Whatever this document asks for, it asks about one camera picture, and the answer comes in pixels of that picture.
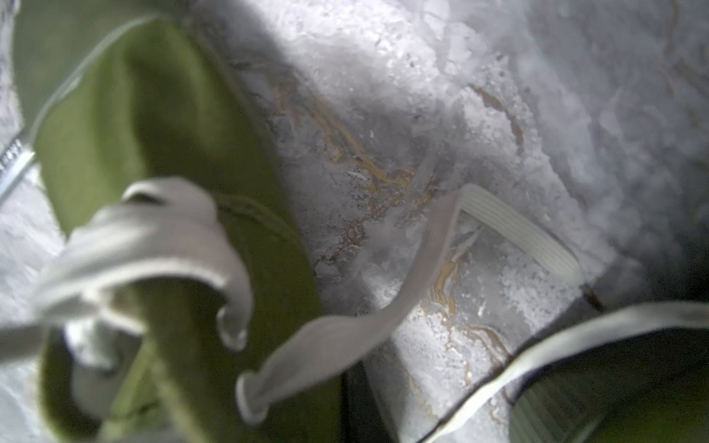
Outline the olive green shoe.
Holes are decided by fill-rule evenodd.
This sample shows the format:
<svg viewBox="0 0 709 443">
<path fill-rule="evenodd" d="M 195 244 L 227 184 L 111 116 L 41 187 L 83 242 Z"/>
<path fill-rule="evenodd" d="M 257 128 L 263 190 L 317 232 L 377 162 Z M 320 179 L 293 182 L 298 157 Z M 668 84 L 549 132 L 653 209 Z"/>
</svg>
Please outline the olive green shoe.
<svg viewBox="0 0 709 443">
<path fill-rule="evenodd" d="M 64 441 L 336 442 L 341 375 L 439 275 L 461 212 L 573 285 L 566 247 L 479 186 L 431 208 L 385 308 L 326 316 L 264 125 L 175 1 L 25 1 L 14 78 L 66 243 L 3 329 Z"/>
<path fill-rule="evenodd" d="M 511 382 L 528 385 L 513 406 L 512 442 L 705 442 L 708 439 L 708 306 L 629 306 L 527 348 L 424 440 L 463 425 Z"/>
</svg>

